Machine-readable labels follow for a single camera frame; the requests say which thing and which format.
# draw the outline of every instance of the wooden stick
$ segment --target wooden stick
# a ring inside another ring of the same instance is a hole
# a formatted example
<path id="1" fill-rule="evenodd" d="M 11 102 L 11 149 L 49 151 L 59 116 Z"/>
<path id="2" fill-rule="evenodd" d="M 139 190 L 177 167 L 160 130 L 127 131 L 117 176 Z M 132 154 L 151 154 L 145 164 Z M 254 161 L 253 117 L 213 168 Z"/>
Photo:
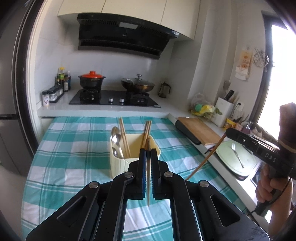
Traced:
<path id="1" fill-rule="evenodd" d="M 146 139 L 146 151 L 148 152 L 146 171 L 147 171 L 147 205 L 150 203 L 150 166 L 151 166 L 151 146 L 150 146 L 150 138 Z"/>
<path id="2" fill-rule="evenodd" d="M 146 130 L 147 130 L 147 126 L 148 126 L 148 121 L 146 121 L 146 123 L 145 123 L 145 128 L 144 128 L 144 132 L 143 132 L 143 138 L 142 138 L 142 142 L 141 142 L 141 147 L 143 146 L 143 142 L 145 141 L 144 140 L 144 137 L 145 137 L 145 133 L 146 133 Z"/>
<path id="3" fill-rule="evenodd" d="M 123 119 L 122 119 L 122 117 L 120 117 L 120 119 L 121 119 L 122 129 L 123 129 L 123 133 L 124 133 L 124 138 L 126 140 L 126 148 L 127 148 L 128 158 L 131 158 L 131 151 L 130 151 L 130 148 L 129 148 L 128 140 L 126 138 L 126 130 L 124 128 Z"/>
<path id="4" fill-rule="evenodd" d="M 145 145 L 146 145 L 146 139 L 149 137 L 150 128 L 151 128 L 151 123 L 152 123 L 152 121 L 149 121 L 149 122 L 148 122 L 148 126 L 147 126 L 147 130 L 146 130 L 146 132 L 145 132 L 145 136 L 144 136 L 144 141 L 143 141 L 143 144 L 142 144 L 142 148 L 145 148 Z"/>
<path id="5" fill-rule="evenodd" d="M 205 162 L 210 158 L 210 156 L 215 152 L 215 150 L 218 148 L 218 146 L 222 143 L 222 141 L 224 140 L 224 138 L 226 137 L 226 133 L 223 134 L 223 136 L 220 138 L 220 140 L 218 141 L 218 143 L 214 146 L 214 148 L 211 150 L 211 152 L 207 155 L 207 157 L 201 162 L 201 164 L 199 164 L 199 166 L 197 168 L 195 168 L 195 170 L 185 179 L 186 181 L 189 180 L 189 178 L 191 178 L 204 164 Z"/>
<path id="6" fill-rule="evenodd" d="M 125 152 L 125 155 L 123 155 L 123 157 L 128 158 L 127 147 L 126 147 L 126 142 L 125 142 L 125 138 L 124 138 L 125 135 L 123 133 L 123 127 L 122 127 L 121 119 L 119 119 L 119 126 L 120 126 L 121 138 L 122 138 L 122 142 L 123 142 L 123 145 L 124 145 L 124 152 Z"/>

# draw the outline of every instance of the french press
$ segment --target french press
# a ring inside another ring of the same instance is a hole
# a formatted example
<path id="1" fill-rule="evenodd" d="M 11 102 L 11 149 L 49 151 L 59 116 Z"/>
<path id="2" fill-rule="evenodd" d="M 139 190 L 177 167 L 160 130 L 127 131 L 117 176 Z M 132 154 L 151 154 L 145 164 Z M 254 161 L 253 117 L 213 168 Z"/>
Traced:
<path id="1" fill-rule="evenodd" d="M 169 93 L 170 93 L 170 86 L 166 82 L 161 83 L 158 96 L 161 98 L 166 98 L 166 96 Z"/>

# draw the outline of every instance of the white countertop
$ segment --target white countertop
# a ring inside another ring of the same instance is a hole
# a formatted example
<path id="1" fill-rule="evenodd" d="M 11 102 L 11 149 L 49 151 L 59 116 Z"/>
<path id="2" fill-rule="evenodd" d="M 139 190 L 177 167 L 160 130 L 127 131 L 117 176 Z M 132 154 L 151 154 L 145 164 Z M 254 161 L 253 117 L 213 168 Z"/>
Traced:
<path id="1" fill-rule="evenodd" d="M 167 118 L 168 114 L 174 117 L 191 116 L 187 110 L 180 110 L 169 102 L 158 96 L 150 97 L 161 108 L 142 107 L 142 106 L 112 106 L 112 105 L 79 105 L 69 104 L 76 95 L 78 89 L 66 92 L 57 103 L 51 103 L 49 107 L 41 106 L 37 110 L 39 117 L 57 116 L 94 116 L 94 117 L 128 117 L 128 116 L 150 116 L 156 118 Z"/>
<path id="2" fill-rule="evenodd" d="M 182 116 L 191 115 L 188 110 L 180 110 L 175 105 L 171 104 L 168 99 L 163 99 L 158 96 L 150 95 L 150 97 L 161 106 L 161 108 L 153 107 L 137 107 L 137 106 L 109 106 L 109 105 L 69 105 L 69 102 L 77 93 L 78 89 L 70 90 L 65 93 L 64 96 L 55 104 L 50 104 L 49 107 L 40 107 L 37 110 L 39 117 L 57 117 L 57 116 L 91 116 L 91 117 L 128 117 L 128 116 L 150 116 L 156 118 L 169 118 L 172 123 L 175 123 L 177 118 Z M 217 127 L 214 123 L 208 121 L 205 122 L 213 131 L 215 131 L 220 137 L 224 134 L 223 128 Z M 204 156 L 206 150 L 211 146 L 203 146 L 193 144 Z M 255 194 L 256 187 L 251 182 L 257 169 L 260 166 L 258 162 L 256 168 L 244 181 L 236 179 L 236 177 L 226 169 L 222 164 L 217 154 L 213 154 L 209 158 L 209 162 L 219 172 L 219 174 L 225 179 L 230 187 L 235 191 L 238 197 L 243 201 L 249 210 L 254 210 L 257 204 L 257 198 Z M 259 225 L 265 230 L 268 230 L 268 224 L 271 218 L 271 212 L 269 211 L 265 218 L 253 214 Z"/>

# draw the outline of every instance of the finger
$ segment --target finger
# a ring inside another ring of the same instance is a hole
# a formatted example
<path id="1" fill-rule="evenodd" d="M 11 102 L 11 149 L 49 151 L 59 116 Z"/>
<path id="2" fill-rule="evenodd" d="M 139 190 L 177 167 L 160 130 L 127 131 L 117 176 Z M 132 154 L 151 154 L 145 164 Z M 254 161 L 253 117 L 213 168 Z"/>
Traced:
<path id="1" fill-rule="evenodd" d="M 288 179 L 287 178 L 273 178 L 270 181 L 270 186 L 282 191 L 285 186 L 287 185 Z"/>
<path id="2" fill-rule="evenodd" d="M 256 193 L 257 200 L 261 203 L 264 203 L 265 199 L 260 196 L 258 189 L 255 190 L 255 193 Z"/>
<path id="3" fill-rule="evenodd" d="M 268 176 L 265 176 L 263 172 L 260 172 L 260 181 L 264 189 L 266 189 L 268 192 L 272 191 L 273 188 L 270 186 L 270 179 Z"/>
<path id="4" fill-rule="evenodd" d="M 270 201 L 272 199 L 272 194 L 268 192 L 265 188 L 263 188 L 261 184 L 261 180 L 258 182 L 257 189 L 260 193 L 260 196 L 264 198 L 267 201 Z"/>
<path id="5" fill-rule="evenodd" d="M 269 165 L 268 164 L 265 164 L 264 168 L 263 168 L 263 173 L 264 173 L 264 176 L 268 176 L 269 174 Z"/>

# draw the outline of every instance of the person's arm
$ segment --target person's arm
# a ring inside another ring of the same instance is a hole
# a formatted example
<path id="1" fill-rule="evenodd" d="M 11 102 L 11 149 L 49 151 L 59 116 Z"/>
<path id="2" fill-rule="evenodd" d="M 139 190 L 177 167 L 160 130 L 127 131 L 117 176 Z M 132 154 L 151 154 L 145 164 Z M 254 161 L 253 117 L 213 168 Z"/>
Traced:
<path id="1" fill-rule="evenodd" d="M 272 194 L 270 193 L 272 189 L 275 188 L 282 191 L 289 180 L 288 178 L 270 179 L 268 174 L 269 165 L 265 165 L 260 173 L 260 181 L 258 182 L 258 187 L 256 188 L 256 197 L 261 203 L 270 201 L 272 199 Z M 274 236 L 280 231 L 288 216 L 290 215 L 292 195 L 293 184 L 290 181 L 281 197 L 270 206 L 269 209 L 272 211 L 271 220 L 268 226 L 268 234 L 270 237 Z"/>

